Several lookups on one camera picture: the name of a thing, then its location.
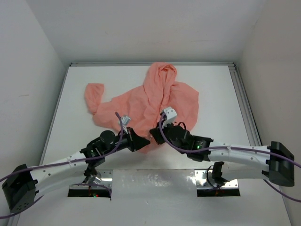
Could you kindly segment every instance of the cable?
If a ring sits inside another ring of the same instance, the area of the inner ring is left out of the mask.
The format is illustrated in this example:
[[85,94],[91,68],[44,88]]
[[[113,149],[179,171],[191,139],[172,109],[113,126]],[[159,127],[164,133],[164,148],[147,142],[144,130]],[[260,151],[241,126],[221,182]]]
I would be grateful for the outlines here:
[[207,169],[207,171],[206,171],[206,178],[207,178],[208,184],[209,184],[212,188],[217,189],[218,186],[217,186],[217,187],[214,187],[213,184],[212,184],[212,183],[210,182],[210,180],[209,180],[209,170],[210,170],[210,168],[211,168],[212,166],[213,166],[213,165],[211,165],[211,166],[208,167],[208,169]]
[[99,185],[99,184],[75,184],[75,185],[90,186],[90,187],[103,187],[109,192],[110,200],[112,200],[112,191],[111,191],[111,189],[109,189],[108,187],[106,187],[104,185]]
[[178,126],[180,126],[181,124],[183,124],[184,130],[186,130],[186,125],[185,125],[185,123],[181,121],[181,122],[178,123]]
[[[116,115],[116,116],[118,117],[118,119],[119,119],[120,127],[121,127],[121,130],[120,130],[121,133],[120,133],[120,138],[119,138],[119,141],[118,141],[117,145],[116,145],[116,146],[112,149],[112,151],[110,151],[109,153],[104,154],[104,155],[102,155],[102,156],[93,157],[93,158],[75,159],[75,160],[71,160],[70,162],[69,162],[69,161],[65,161],[65,162],[59,162],[59,163],[53,163],[53,164],[46,164],[46,165],[42,165],[42,166],[28,167],[27,169],[21,169],[21,170],[18,170],[18,171],[16,171],[16,172],[13,172],[13,173],[11,173],[11,174],[9,174],[9,175],[7,175],[7,176],[1,178],[1,179],[0,179],[0,183],[1,183],[2,181],[4,181],[5,179],[7,179],[7,178],[9,178],[9,177],[12,177],[12,176],[14,176],[14,175],[20,174],[20,173],[24,173],[24,172],[28,172],[28,171],[32,171],[32,170],[39,170],[39,169],[48,168],[48,167],[63,166],[63,165],[67,165],[67,164],[74,163],[74,162],[87,161],[87,160],[98,160],[98,159],[102,159],[102,158],[104,158],[104,157],[106,157],[106,156],[108,156],[108,155],[114,153],[114,152],[118,149],[118,147],[120,146],[121,140],[122,140],[122,136],[123,136],[123,125],[122,125],[121,116],[118,114],[118,112],[115,112],[115,115]],[[38,200],[40,200],[41,197],[38,198],[37,200],[35,200],[33,204],[35,204]],[[6,216],[0,216],[0,219],[7,219],[7,218],[10,218],[10,217],[13,217],[13,216],[15,216],[15,215],[17,215],[17,214],[19,214],[19,213],[22,213],[23,211],[18,212],[18,213],[13,213],[13,214],[10,214],[10,215],[6,215]]]
[[[174,146],[172,143],[170,143],[168,141],[168,139],[166,138],[164,132],[163,132],[163,129],[162,129],[162,121],[163,121],[163,118],[166,114],[165,113],[162,113],[161,117],[160,117],[160,121],[159,121],[159,130],[160,130],[160,133],[161,133],[161,136],[163,137],[164,141],[169,145],[171,146],[173,149],[179,151],[179,152],[182,152],[182,153],[200,153],[200,152],[203,152],[203,151],[207,151],[207,150],[212,150],[212,149],[227,149],[228,147],[227,146],[216,146],[216,147],[206,147],[206,148],[201,148],[201,149],[197,149],[197,150],[185,150],[185,149],[182,149],[182,148],[178,148],[176,146]],[[266,151],[262,151],[262,150],[256,150],[256,149],[251,149],[251,148],[243,148],[243,147],[233,147],[231,146],[231,149],[232,150],[237,150],[237,151],[248,151],[248,152],[258,152],[258,153],[263,153],[263,154],[269,154],[269,155],[273,155],[277,158],[280,158],[280,159],[283,159],[285,161],[288,161],[289,163],[297,166],[298,168],[301,169],[301,164],[289,159],[289,158],[286,158],[282,155],[279,155],[279,154],[276,154],[276,153],[271,153],[271,152],[266,152]],[[286,194],[284,194],[283,192],[279,191],[277,188],[275,188],[272,184],[270,184],[268,181],[264,180],[271,188],[273,188],[276,192],[278,192],[279,194],[283,195],[284,197],[290,199],[290,200],[293,200],[295,202],[301,202],[301,200],[299,199],[295,199],[293,197],[290,197]]]

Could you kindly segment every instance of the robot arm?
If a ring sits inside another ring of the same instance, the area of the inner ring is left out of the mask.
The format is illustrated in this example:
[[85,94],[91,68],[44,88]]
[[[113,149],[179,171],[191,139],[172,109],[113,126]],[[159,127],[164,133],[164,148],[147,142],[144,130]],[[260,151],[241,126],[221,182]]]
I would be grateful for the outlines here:
[[[294,165],[280,158],[260,152],[242,152],[243,149],[262,150],[270,153],[277,153],[286,158],[294,160],[292,153],[280,142],[272,142],[270,146],[242,146],[216,142],[208,137],[191,135],[180,124],[174,125],[176,112],[167,108],[162,121],[162,131],[167,140],[175,147],[184,149],[187,157],[194,161],[212,161],[214,167],[211,179],[219,186],[227,181],[240,178],[260,178],[271,181],[280,186],[294,186]],[[157,144],[164,143],[159,130],[159,122],[156,128],[150,130]],[[210,150],[210,147],[221,147]]]
[[[58,166],[26,171],[9,177],[3,183],[2,189],[11,213],[25,210],[48,192],[64,186],[87,182],[90,177],[97,175],[95,167],[105,162],[104,157],[117,146],[119,141],[116,151],[128,148],[134,152],[150,144],[149,140],[138,136],[132,128],[123,128],[125,129],[122,137],[106,130],[81,151],[50,163]],[[26,164],[20,165],[14,172],[25,169],[27,169]]]

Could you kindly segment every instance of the black bracket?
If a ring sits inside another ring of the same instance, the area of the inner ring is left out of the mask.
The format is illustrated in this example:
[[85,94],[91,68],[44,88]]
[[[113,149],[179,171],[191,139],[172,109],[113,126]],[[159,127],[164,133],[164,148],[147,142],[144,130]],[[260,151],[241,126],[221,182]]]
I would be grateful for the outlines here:
[[[294,155],[280,142],[272,141],[268,146],[271,153],[276,153],[290,160],[295,159]],[[269,171],[262,171],[262,174],[269,178],[269,181],[280,186],[293,187],[295,185],[294,165],[281,158],[270,156],[266,161]]]

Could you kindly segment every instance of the white surface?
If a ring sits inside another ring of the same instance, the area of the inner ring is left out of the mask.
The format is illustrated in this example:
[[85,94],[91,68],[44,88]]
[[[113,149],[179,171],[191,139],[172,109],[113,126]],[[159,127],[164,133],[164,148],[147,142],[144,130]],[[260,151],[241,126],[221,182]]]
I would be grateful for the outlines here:
[[39,163],[65,69],[24,0],[0,1],[0,53],[1,178]]
[[[228,68],[176,68],[178,81],[186,82],[200,91],[199,119],[192,133],[247,145],[246,130]],[[141,85],[147,69],[148,66],[70,68],[44,163],[79,150],[103,130],[93,124],[92,117],[87,112],[83,93],[88,82],[105,84],[106,101]],[[122,84],[116,83],[125,76],[131,76],[131,79],[122,79],[125,81]],[[114,169],[112,201],[107,198],[67,198],[66,187],[47,194],[21,215],[18,225],[289,224],[281,196],[271,191],[261,180],[240,180],[241,197],[197,198],[190,169],[208,165],[206,162],[193,162],[166,145],[148,154],[120,151],[107,158],[106,165],[101,165],[102,168]]]
[[[283,144],[300,162],[301,1],[270,0],[246,45],[240,70],[261,140]],[[283,189],[301,199],[301,174]],[[300,204],[288,201],[292,224],[300,225]]]
[[27,0],[65,63],[235,61],[265,0]]
[[[105,128],[95,126],[88,113],[84,91],[89,82],[104,83],[103,101],[142,85],[149,66],[70,67],[55,122],[49,138],[44,163],[56,161],[81,148]],[[248,145],[245,126],[227,66],[177,66],[176,80],[199,91],[199,115],[191,131],[216,141]],[[99,169],[194,169],[199,162],[175,152],[167,145],[143,154],[120,151],[106,158]]]

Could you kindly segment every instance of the white wall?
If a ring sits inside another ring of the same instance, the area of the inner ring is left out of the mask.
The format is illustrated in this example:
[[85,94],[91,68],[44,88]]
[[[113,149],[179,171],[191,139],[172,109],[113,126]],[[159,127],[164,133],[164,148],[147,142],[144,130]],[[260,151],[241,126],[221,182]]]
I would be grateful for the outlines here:
[[[0,1],[0,53],[3,177],[20,164],[39,163],[65,68],[25,0]],[[8,213],[0,192],[0,215]]]
[[[245,47],[240,71],[263,143],[281,141],[301,162],[301,1],[268,1]],[[284,191],[301,199],[298,168],[295,182]],[[293,225],[300,225],[301,204],[287,203]]]
[[265,0],[27,0],[64,62],[233,61]]

